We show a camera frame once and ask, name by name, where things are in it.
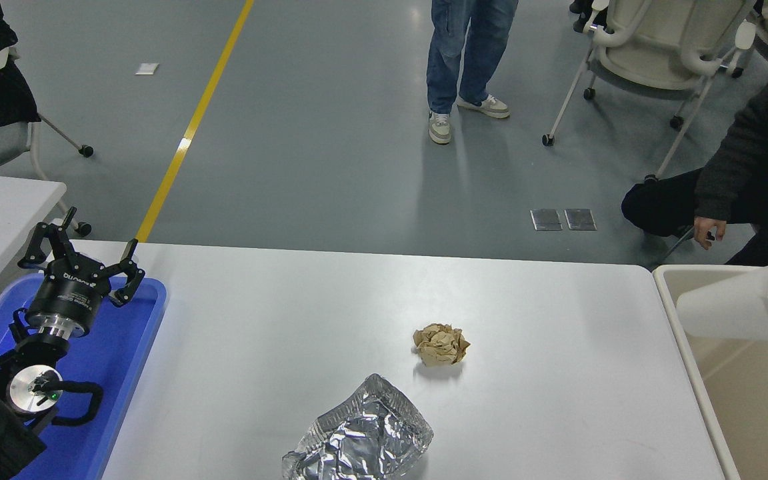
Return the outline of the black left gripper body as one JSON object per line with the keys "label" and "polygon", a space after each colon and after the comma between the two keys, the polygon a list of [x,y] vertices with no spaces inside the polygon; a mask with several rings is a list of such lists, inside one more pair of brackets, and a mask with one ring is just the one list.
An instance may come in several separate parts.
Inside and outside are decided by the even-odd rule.
{"label": "black left gripper body", "polygon": [[74,271],[63,261],[53,261],[45,268],[45,278],[27,308],[25,321],[38,329],[44,319],[56,315],[73,320],[76,331],[89,332],[103,298],[110,291],[111,284],[106,277],[93,277],[86,267]]}

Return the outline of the person's left hand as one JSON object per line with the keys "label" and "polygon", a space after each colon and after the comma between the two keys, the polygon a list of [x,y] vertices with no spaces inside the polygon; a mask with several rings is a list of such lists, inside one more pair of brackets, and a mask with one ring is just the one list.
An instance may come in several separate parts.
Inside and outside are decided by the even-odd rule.
{"label": "person's left hand", "polygon": [[727,221],[695,216],[693,221],[693,239],[704,250],[710,250],[713,244],[721,242],[727,230]]}

